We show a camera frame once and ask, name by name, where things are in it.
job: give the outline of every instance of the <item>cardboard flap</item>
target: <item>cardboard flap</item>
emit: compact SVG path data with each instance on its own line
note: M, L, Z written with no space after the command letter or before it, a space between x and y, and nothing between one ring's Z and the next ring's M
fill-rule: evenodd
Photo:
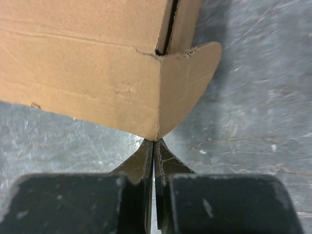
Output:
M159 132L162 138L182 122L196 105L220 62L220 43L212 42L161 62Z
M168 54L183 53L185 49L191 48L195 26L202 4L202 0L178 1L167 48Z

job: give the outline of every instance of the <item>concrete floor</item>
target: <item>concrete floor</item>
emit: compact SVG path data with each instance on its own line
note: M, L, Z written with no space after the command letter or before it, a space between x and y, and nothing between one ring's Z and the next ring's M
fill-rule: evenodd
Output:
M164 139L198 173L264 173L312 234L312 0L205 0L194 45L219 41L218 71ZM0 102L0 198L21 174L109 172L141 138ZM156 217L153 216L156 233Z

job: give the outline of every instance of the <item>scratch mark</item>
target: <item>scratch mark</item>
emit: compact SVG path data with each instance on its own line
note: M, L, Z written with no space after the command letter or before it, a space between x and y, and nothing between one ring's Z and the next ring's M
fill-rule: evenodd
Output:
M276 149L277 149L276 145L275 144L271 145L271 149L272 149L272 152L276 152Z
M278 171L285 171L287 173L293 173L293 174L300 174L300 175L305 175L305 176L312 176L312 173L308 173L308 172L296 172L296 171L292 171L292 170L289 170L287 167L284 167L283 164L277 164L276 165L276 172Z
M226 50L227 48L229 48L231 45L235 44L236 42L238 42L239 40L241 40L243 37L245 37L247 34L249 34L262 20L264 20L264 16L270 11L272 10L273 7L269 8L268 10L266 10L266 12L264 12L261 16L260 19L246 32L244 33L240 38L238 38L237 40L233 41L231 44L229 44L228 46L226 46L224 48L224 50Z
M121 186L122 186L122 183L123 183L123 181L122 181L121 178L116 179L116 185L117 185L117 186L121 187Z
M171 158L168 158L168 159L165 159L165 160L163 160L163 162L168 162L169 160L172 160L172 159L174 159L175 157L171 157Z
M253 139L253 140L259 140L259 141L266 141L266 142L276 142L274 137L255 137L255 136L241 136L241 137L233 137L229 139L207 139L204 142L199 143L199 146L202 144L209 144L212 142L233 142L233 141L240 141L245 139Z
M312 213L310 212L297 212L300 218L312 218Z
M230 71L230 73L236 72L236 71L238 71L239 69L240 69L240 67L239 67L239 68L236 68L235 70Z
M44 192L44 194L55 199L55 196L50 192ZM83 210L82 208L78 206L76 207L74 203L67 201L66 199L64 199L62 195L58 195L56 198L57 198L57 201L60 203L60 205L63 205L67 209L72 210L73 212L79 214L82 218L84 218L87 221L91 220L89 214L85 210Z
M305 135L303 135L301 137L312 137L312 133L305 134Z
M83 43L92 43L92 44L102 44L102 45L109 45L109 46L115 46L115 47L126 47L129 48L128 45L124 45L121 43L112 43L112 42L105 42L104 40L98 40L98 39L93 39L93 38L84 38L84 37L76 37L76 36L71 36L67 34L59 34L59 33L48 33L48 32L43 32L43 31L17 31L13 29L8 29L8 28L3 28L0 27L0 31L4 31L7 33L12 33L16 35L21 35L21 36L27 36L27 37L33 37L33 38L57 38L57 39L66 39L66 40L74 40L74 41L79 41ZM148 46L142 46L138 47L138 49L141 50L150 50Z
M175 162L166 162L167 163L170 163L170 164L173 164L173 165L177 165L177 166L183 166L183 164L179 164L179 163L175 163Z
M1 47L17 62L19 63L22 68L28 73L31 75L31 73L24 67L24 65L4 46L0 43Z
M203 206L207 212L207 214L209 215L210 218L213 218L213 209L212 207L209 205L208 201L206 199L203 199Z
M240 169L240 170L234 170L234 169L231 169L232 172L234 172L235 174L255 174L255 173L259 173L259 174L270 174L270 175L275 175L275 173L264 173L262 171L249 171L247 169Z
M18 85L26 86L26 87L28 87L29 84L31 84L33 86L38 86L40 88L49 88L49 89L53 89L53 90L58 91L58 92L62 91L64 93L70 94L70 95L77 95L77 96L81 96L81 97L87 97L87 98L89 98L89 99L91 99L93 101L97 100L96 97L93 97L93 96L88 95L88 94L79 93L77 91L68 91L66 89L61 89L61 88L55 88L53 86L46 85L46 84L40 84L40 83L35 83L35 82L28 82L28 84L27 84L27 83L24 83L24 82L16 82L16 81L7 80L7 79L4 79L4 78L0 78L0 80L3 80L3 81L8 82L8 83L12 83L12 84L18 84Z
M28 211L20 211L16 214L16 219L22 219L24 218L26 215L28 215Z

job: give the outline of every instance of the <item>cardboard box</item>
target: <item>cardboard box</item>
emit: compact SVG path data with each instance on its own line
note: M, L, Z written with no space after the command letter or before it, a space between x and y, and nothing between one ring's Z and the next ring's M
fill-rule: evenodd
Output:
M0 99L158 140L221 57L192 50L202 0L1 0Z

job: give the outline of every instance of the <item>torn cardboard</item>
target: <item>torn cardboard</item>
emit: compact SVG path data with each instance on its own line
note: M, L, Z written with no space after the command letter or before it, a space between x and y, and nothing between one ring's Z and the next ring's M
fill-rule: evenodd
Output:
M0 99L158 140L191 111L220 61L216 42L185 51L200 6L3 0Z

